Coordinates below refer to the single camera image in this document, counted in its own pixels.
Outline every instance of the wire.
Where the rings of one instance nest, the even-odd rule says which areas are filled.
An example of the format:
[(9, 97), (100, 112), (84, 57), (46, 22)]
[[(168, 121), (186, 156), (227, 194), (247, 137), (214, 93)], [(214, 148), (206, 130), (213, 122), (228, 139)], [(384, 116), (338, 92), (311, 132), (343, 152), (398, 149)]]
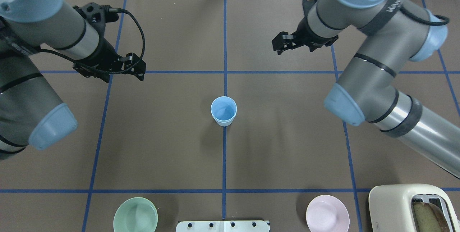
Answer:
[(141, 33), (141, 37), (142, 37), (142, 52), (141, 52), (141, 55), (139, 57), (139, 60), (134, 63), (133, 65), (131, 65), (130, 67), (128, 67), (127, 69), (125, 70), (122, 70), (122, 71), (105, 71), (105, 70), (100, 70), (100, 69), (97, 69), (97, 68), (94, 68), (94, 67), (91, 67), (91, 66), (87, 66), (85, 64), (82, 64), (82, 63), (79, 63), (79, 61), (77, 60), (74, 60), (64, 54), (61, 54), (57, 51), (54, 51), (54, 50), (44, 50), (44, 49), (39, 49), (38, 51), (39, 52), (46, 52), (46, 53), (51, 53), (51, 54), (54, 54), (54, 55), (57, 55), (59, 57), (62, 57), (66, 60), (69, 60), (70, 62), (78, 65), (78, 66), (81, 66), (82, 68), (86, 68), (88, 70), (92, 70), (94, 72), (97, 72), (97, 73), (104, 73), (104, 74), (124, 74), (124, 73), (128, 73), (129, 71), (131, 71), (131, 69), (133, 69), (139, 62), (142, 61), (142, 58), (143, 58), (143, 55), (144, 55), (144, 52), (145, 52), (145, 36), (144, 36), (144, 33), (142, 31), (142, 28), (138, 22), (138, 20), (133, 16), (133, 14), (131, 12), (129, 12), (128, 10), (126, 9), (121, 9), (121, 8), (111, 8), (111, 9), (115, 9), (117, 13), (124, 13), (124, 14), (128, 14), (132, 19), (133, 21), (135, 22), (136, 26), (138, 27), (140, 33)]
[(416, 22), (419, 22), (425, 25), (429, 25), (429, 26), (443, 26), (450, 22), (450, 19), (448, 17), (442, 16), (442, 15), (435, 15), (438, 19), (441, 19), (442, 22), (431, 22), (425, 19), (421, 19), (420, 17), (415, 16), (415, 14), (412, 14), (411, 12), (409, 12), (408, 9), (406, 9), (404, 6), (401, 6), (401, 9), (399, 10), (401, 11), (401, 13), (405, 14), (410, 19), (413, 19)]

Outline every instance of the metal bracket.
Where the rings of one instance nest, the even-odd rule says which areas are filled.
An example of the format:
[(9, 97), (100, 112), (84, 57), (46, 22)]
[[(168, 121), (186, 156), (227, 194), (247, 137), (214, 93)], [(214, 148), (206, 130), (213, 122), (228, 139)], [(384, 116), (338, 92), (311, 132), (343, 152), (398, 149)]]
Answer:
[(266, 220), (179, 222), (176, 232), (270, 232)]

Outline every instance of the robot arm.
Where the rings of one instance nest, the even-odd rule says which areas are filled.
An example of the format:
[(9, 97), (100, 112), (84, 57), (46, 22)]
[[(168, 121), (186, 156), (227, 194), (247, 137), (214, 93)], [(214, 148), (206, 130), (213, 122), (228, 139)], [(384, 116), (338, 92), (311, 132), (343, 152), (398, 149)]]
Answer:
[(274, 51), (279, 55), (302, 45), (313, 51), (332, 45), (346, 27), (358, 28), (368, 37), (325, 107), (348, 124), (375, 124), (460, 178), (460, 129), (391, 86), (407, 60), (424, 60), (441, 47), (447, 22), (409, 0), (303, 0), (303, 5), (297, 31), (278, 34)]
[[(80, 74), (105, 82), (116, 73), (143, 80), (143, 53), (122, 57), (104, 38), (105, 23), (116, 22), (120, 12), (130, 14), (96, 3), (79, 8), (64, 0), (0, 0), (0, 159), (29, 144), (45, 149), (78, 125), (29, 55), (60, 55)], [(58, 52), (40, 49), (43, 43)]]

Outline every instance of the white metal plate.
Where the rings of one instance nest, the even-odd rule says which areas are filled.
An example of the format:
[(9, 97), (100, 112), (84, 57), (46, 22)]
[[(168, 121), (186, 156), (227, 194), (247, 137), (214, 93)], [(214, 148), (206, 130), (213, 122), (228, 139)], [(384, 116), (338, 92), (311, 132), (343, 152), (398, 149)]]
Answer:
[(179, 222), (176, 232), (270, 232), (270, 222), (266, 220)]

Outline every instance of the light blue cup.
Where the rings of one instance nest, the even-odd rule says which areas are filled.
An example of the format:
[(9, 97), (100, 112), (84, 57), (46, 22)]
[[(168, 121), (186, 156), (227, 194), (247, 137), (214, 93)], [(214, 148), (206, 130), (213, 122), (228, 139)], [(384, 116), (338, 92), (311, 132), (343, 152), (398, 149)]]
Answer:
[(236, 116), (236, 103), (230, 97), (218, 97), (211, 104), (211, 114), (217, 124), (226, 127), (233, 122)]
[(114, 217), (114, 232), (154, 232), (158, 213), (151, 201), (136, 197), (118, 207)]

